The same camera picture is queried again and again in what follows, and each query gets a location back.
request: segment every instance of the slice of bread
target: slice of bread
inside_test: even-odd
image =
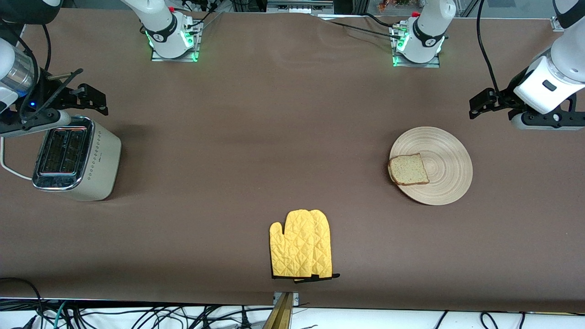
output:
[[[420,153],[393,157],[388,162],[388,171],[392,181],[398,185],[408,186],[429,183],[429,177],[426,174]]]

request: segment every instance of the white cord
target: white cord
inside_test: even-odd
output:
[[[27,177],[23,174],[17,173],[14,170],[10,169],[5,163],[4,163],[4,137],[0,136],[0,165],[2,165],[2,167],[6,170],[8,170],[9,172],[17,175],[20,178],[24,178],[26,180],[33,180],[30,177]]]

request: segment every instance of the teal cable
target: teal cable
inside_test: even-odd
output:
[[[55,315],[55,323],[53,323],[53,329],[57,329],[59,327],[59,317],[61,316],[61,312],[63,311],[63,307],[65,306],[65,303],[67,301],[64,301],[61,306],[59,306],[59,309],[57,310],[57,314]]]

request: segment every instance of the brown tabletop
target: brown tabletop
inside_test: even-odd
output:
[[[71,113],[120,137],[118,179],[83,203],[0,170],[0,274],[46,297],[270,304],[296,290],[324,307],[583,311],[585,133],[518,131],[505,111],[471,121],[490,86],[474,25],[454,20],[441,68],[417,69],[392,67],[384,37],[313,16],[226,14],[198,63],[152,63],[133,12],[63,9],[50,71],[82,67],[72,84],[107,95],[110,116]],[[560,35],[548,20],[482,32],[502,87]],[[25,39],[44,63],[40,26]],[[467,147],[459,201],[418,204],[388,179],[416,126]],[[30,174],[41,139],[7,139],[8,164]],[[270,277],[269,226],[300,208],[327,215],[340,278]]]

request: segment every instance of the quilted fabric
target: quilted fabric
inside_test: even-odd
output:
[[[319,210],[295,210],[287,215],[284,230],[270,226],[272,271],[279,277],[332,276],[331,233]]]

